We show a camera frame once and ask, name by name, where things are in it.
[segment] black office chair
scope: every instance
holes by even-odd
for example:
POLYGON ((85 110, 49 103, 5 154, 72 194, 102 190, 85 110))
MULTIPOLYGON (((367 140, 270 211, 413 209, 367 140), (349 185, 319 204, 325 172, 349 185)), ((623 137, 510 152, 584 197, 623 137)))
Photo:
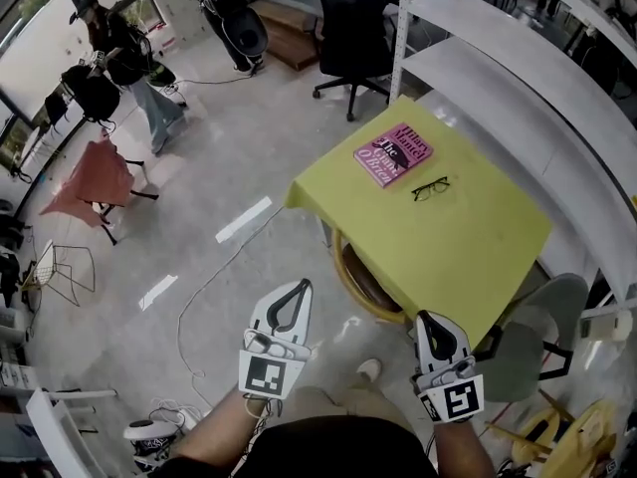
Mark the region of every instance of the black office chair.
POLYGON ((322 89, 351 85, 347 120, 353 121, 356 89, 359 86, 387 96, 389 93, 368 80, 391 73, 393 59, 386 40, 383 10, 389 0, 320 0, 323 11, 318 57, 320 71, 339 77, 315 87, 322 89))

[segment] cap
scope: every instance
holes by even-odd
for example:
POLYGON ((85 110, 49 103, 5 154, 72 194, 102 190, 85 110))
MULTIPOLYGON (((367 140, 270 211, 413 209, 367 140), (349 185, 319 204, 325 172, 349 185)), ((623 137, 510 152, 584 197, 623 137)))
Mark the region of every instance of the cap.
POLYGON ((87 12, 94 4, 97 4, 98 0, 80 0, 78 4, 78 10, 74 12, 69 18, 69 25, 71 25, 78 18, 82 18, 82 15, 87 12))

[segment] pink book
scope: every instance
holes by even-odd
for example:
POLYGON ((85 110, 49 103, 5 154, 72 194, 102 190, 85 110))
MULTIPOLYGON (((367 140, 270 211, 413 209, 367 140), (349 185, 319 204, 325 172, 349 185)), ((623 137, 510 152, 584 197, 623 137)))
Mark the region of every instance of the pink book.
POLYGON ((433 151, 429 143, 403 122, 358 148, 354 157, 378 184, 385 187, 433 151))

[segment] concrete floor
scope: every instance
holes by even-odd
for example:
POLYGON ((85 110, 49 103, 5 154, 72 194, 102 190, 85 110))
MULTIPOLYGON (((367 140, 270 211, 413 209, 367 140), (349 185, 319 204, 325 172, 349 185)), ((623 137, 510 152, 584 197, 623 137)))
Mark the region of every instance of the concrete floor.
MULTIPOLYGON (((176 52, 166 63, 181 79, 235 78, 216 39, 176 52)), ((161 158, 150 154, 144 115, 124 95, 112 141, 124 157, 146 161, 147 180, 131 166, 136 188, 160 197, 156 202, 133 199, 111 214, 120 239, 115 247, 101 229, 64 215, 37 215, 86 143, 98 138, 96 125, 86 125, 72 140, 31 198, 25 217, 34 225, 36 253, 49 239, 89 246, 97 286, 94 294, 78 292, 80 308, 45 289, 27 355, 48 387, 118 391, 117 398, 100 401, 95 424, 101 433, 88 436, 109 473, 126 475, 134 469, 121 432, 129 422, 148 415, 155 397, 202 410, 222 398, 237 381, 241 337, 256 301, 301 277, 313 282, 315 299, 309 336, 313 357, 299 385, 331 391, 346 387, 361 361, 378 357, 385 364, 383 391, 405 412, 423 444, 429 439, 431 422, 408 380, 416 364, 411 342, 401 328, 376 322, 345 292, 317 237, 314 218, 304 211, 282 210, 186 312, 182 350, 191 368, 201 370, 200 377, 192 376, 177 352, 177 317, 193 292, 278 209, 296 175, 385 108, 384 97, 365 92, 356 103, 358 121, 348 123, 345 90, 326 91, 319 101, 312 98, 313 86, 324 80, 317 68, 297 74, 267 58, 266 69, 250 80, 221 86, 182 84, 190 105, 187 128, 161 158), (264 196, 273 205, 219 244, 217 232, 264 196), (167 275, 177 280, 142 310, 139 301, 167 275)), ((23 263, 33 253, 27 243, 23 263)), ((89 281, 84 259, 71 252, 63 258, 74 265, 74 277, 89 281)), ((592 348, 582 343, 571 375, 542 386, 574 414, 601 396, 615 400, 620 429, 636 397, 636 346, 635 338, 625 345, 603 344, 587 363, 592 348)), ((543 400, 537 395, 510 408, 500 424, 516 428, 539 406, 543 400)), ((484 421, 501 410, 501 405, 489 405, 476 416, 477 431, 482 433, 484 421)), ((491 432, 483 440, 497 464, 508 455, 506 441, 491 432)))

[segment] eyeglasses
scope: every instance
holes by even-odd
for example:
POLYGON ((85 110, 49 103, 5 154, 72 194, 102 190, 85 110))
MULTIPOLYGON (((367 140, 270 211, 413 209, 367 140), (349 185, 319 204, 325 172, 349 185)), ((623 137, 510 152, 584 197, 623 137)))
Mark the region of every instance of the eyeglasses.
POLYGON ((422 202, 431 196, 431 189, 436 193, 442 193, 447 190, 447 188, 451 186, 449 182, 447 182, 447 177, 440 177, 439 179, 430 182, 429 184, 425 184, 424 186, 417 187, 412 191, 414 196, 414 202, 422 202))

